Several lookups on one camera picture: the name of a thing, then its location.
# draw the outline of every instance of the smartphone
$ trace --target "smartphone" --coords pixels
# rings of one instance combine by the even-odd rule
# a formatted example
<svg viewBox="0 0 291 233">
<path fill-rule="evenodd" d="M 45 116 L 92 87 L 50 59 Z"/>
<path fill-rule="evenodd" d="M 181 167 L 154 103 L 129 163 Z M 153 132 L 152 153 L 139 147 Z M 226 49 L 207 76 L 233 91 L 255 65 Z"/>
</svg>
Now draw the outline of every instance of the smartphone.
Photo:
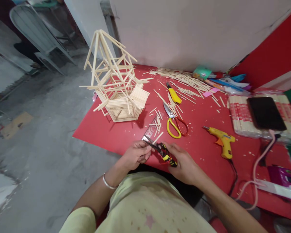
<svg viewBox="0 0 291 233">
<path fill-rule="evenodd" d="M 248 98 L 253 123 L 258 129 L 284 131 L 287 129 L 276 104 L 271 97 Z"/>
</svg>

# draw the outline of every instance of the hand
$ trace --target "hand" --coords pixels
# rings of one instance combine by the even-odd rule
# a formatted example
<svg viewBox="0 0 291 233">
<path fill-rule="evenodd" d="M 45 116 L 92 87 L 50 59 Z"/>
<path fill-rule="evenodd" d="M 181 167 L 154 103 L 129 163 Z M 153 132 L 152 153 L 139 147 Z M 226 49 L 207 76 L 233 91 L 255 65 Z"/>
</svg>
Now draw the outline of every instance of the hand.
<svg viewBox="0 0 291 233">
<path fill-rule="evenodd" d="M 120 158 L 119 162 L 128 171 L 135 170 L 139 164 L 145 163 L 148 160 L 151 155 L 151 149 L 152 147 L 144 141 L 134 141 Z"/>
<path fill-rule="evenodd" d="M 195 163 L 192 157 L 179 147 L 177 144 L 168 144 L 163 142 L 169 152 L 178 160 L 177 167 L 168 167 L 169 172 L 178 180 L 185 184 L 199 186 L 200 183 L 208 178 L 205 172 Z"/>
</svg>

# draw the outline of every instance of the person's left hand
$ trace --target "person's left hand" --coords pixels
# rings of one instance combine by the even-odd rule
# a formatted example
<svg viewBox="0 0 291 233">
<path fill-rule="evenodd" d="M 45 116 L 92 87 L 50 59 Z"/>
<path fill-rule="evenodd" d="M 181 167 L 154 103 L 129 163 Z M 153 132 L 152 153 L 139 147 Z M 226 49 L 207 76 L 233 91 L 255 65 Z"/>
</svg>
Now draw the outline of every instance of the person's left hand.
<svg viewBox="0 0 291 233">
<path fill-rule="evenodd" d="M 129 171 L 135 170 L 139 164 L 145 163 L 151 155 L 152 147 L 144 141 L 134 141 L 120 158 L 119 162 Z"/>
</svg>

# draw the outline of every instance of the popsicle stick tower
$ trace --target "popsicle stick tower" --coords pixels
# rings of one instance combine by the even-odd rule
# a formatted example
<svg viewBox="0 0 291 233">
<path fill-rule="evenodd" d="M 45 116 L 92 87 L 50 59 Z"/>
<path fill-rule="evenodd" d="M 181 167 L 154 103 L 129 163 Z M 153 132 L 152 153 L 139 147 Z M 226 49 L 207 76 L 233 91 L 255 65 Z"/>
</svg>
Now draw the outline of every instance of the popsicle stick tower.
<svg viewBox="0 0 291 233">
<path fill-rule="evenodd" d="M 110 40 L 121 50 L 121 57 L 113 57 L 107 40 Z M 94 61 L 91 65 L 89 59 L 93 47 Z M 135 62 L 137 60 L 124 48 L 124 45 L 103 30 L 95 31 L 84 65 L 84 70 L 87 65 L 92 70 L 91 85 L 80 86 L 96 90 L 102 103 L 94 111 L 102 110 L 104 116 L 110 115 L 114 122 L 138 119 L 150 94 L 142 89 L 143 84 L 148 83 L 149 79 L 153 79 L 139 80 L 136 78 L 132 60 Z M 97 59 L 97 54 L 100 54 L 102 61 Z"/>
</svg>

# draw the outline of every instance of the red table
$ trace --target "red table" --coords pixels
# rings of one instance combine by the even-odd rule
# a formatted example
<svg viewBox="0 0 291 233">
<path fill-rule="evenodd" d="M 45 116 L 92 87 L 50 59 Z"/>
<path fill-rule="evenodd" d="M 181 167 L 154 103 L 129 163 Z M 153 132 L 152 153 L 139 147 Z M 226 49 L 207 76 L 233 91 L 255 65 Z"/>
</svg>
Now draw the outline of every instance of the red table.
<svg viewBox="0 0 291 233">
<path fill-rule="evenodd" d="M 202 127 L 208 126 L 220 129 L 236 138 L 236 141 L 231 144 L 231 147 L 233 162 L 239 176 L 238 183 L 232 196 L 237 197 L 237 193 L 239 193 L 244 182 L 252 179 L 253 164 L 260 155 L 260 140 L 237 135 L 233 130 L 229 109 L 223 107 L 220 100 L 218 102 L 221 108 L 219 108 L 211 97 L 205 99 L 197 97 L 196 100 L 194 100 L 196 104 L 188 100 L 182 101 L 180 107 L 183 113 L 181 113 L 181 115 L 190 127 L 189 135 L 187 137 L 181 137 L 180 139 L 172 138 L 166 129 L 168 118 L 163 103 L 153 91 L 153 89 L 156 89 L 156 91 L 167 101 L 167 91 L 159 81 L 166 83 L 170 81 L 170 79 L 159 75 L 151 75 L 149 73 L 143 75 L 143 73 L 153 68 L 155 67 L 136 65 L 135 74 L 138 79 L 154 78 L 150 80 L 150 83 L 144 85 L 144 90 L 151 94 L 146 102 L 145 109 L 141 112 L 137 121 L 114 123 L 109 116 L 103 116 L 102 112 L 93 112 L 93 109 L 101 103 L 101 101 L 97 99 L 74 132 L 73 137 L 122 155 L 132 141 L 142 138 L 147 130 L 144 126 L 148 126 L 155 116 L 149 116 L 149 112 L 157 107 L 156 110 L 164 114 L 161 129 L 164 133 L 159 141 L 165 140 L 169 143 L 175 142 L 187 150 L 205 173 L 224 192 L 228 193 L 234 180 L 233 170 L 229 162 L 221 157 L 221 147 L 215 144 L 216 137 L 210 135 Z M 190 87 L 180 83 L 178 83 L 178 85 L 190 89 Z M 216 93 L 215 96 L 217 99 L 221 96 L 225 102 L 227 101 L 227 95 L 221 92 Z M 273 147 L 267 157 L 266 163 L 267 165 L 276 164 L 291 169 L 290 156 L 286 148 L 281 145 L 275 145 Z M 164 164 L 163 160 L 158 155 L 151 156 L 146 164 L 168 171 L 168 165 Z M 257 168 L 257 178 L 269 181 L 266 167 Z M 253 195 L 253 186 L 250 186 L 246 189 L 241 199 L 252 204 L 254 202 Z M 287 203 L 281 198 L 263 191 L 259 191 L 258 198 L 258 206 L 260 208 L 291 219 L 291 203 Z"/>
</svg>

